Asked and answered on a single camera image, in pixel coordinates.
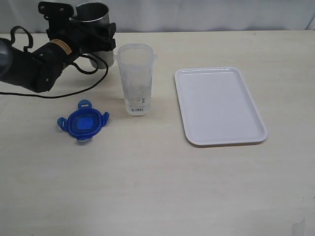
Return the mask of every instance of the metal cylinder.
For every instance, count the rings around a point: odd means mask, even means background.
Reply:
[[[86,2],[76,7],[77,15],[72,17],[72,20],[80,22],[81,26],[90,30],[96,30],[97,28],[105,27],[109,25],[109,8],[101,2]],[[112,66],[114,63],[114,53],[109,52],[96,52],[97,56],[102,58],[108,66]],[[99,69],[105,69],[105,64],[99,59],[95,58]],[[96,63],[90,60],[91,65],[96,68]]]

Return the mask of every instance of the table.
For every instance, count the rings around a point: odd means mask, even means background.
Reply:
[[[315,235],[314,31],[118,33],[116,40],[146,43],[158,55],[146,116],[127,114],[117,64],[84,94],[0,97],[2,236],[287,236],[303,217],[306,235]],[[25,35],[17,41],[21,48]],[[34,42],[47,38],[36,34]],[[86,59],[78,63],[91,69]],[[174,73],[229,65],[241,70],[269,138],[194,147]],[[83,89],[102,73],[69,67],[47,94]],[[3,83],[1,90],[27,92]],[[111,114],[86,145],[56,125],[81,99]]]

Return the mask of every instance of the clear plastic cup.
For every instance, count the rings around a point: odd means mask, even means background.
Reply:
[[[126,44],[118,49],[116,60],[122,79],[125,105],[133,116],[145,115],[151,105],[152,67],[157,58],[146,44]]]

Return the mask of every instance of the orange label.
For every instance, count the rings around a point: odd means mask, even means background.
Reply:
[[[63,42],[63,41],[60,40],[60,39],[56,39],[56,38],[55,38],[55,39],[51,40],[50,43],[57,44],[59,47],[61,47],[61,48],[64,50],[64,52],[65,52],[67,55],[69,55],[69,54],[72,53],[71,48],[70,48],[65,42]]]

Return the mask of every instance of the white wall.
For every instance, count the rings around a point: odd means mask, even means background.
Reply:
[[[38,0],[0,0],[0,32],[21,25],[32,32],[48,24]],[[64,0],[78,5],[89,0]],[[304,30],[315,0],[99,0],[118,31]]]

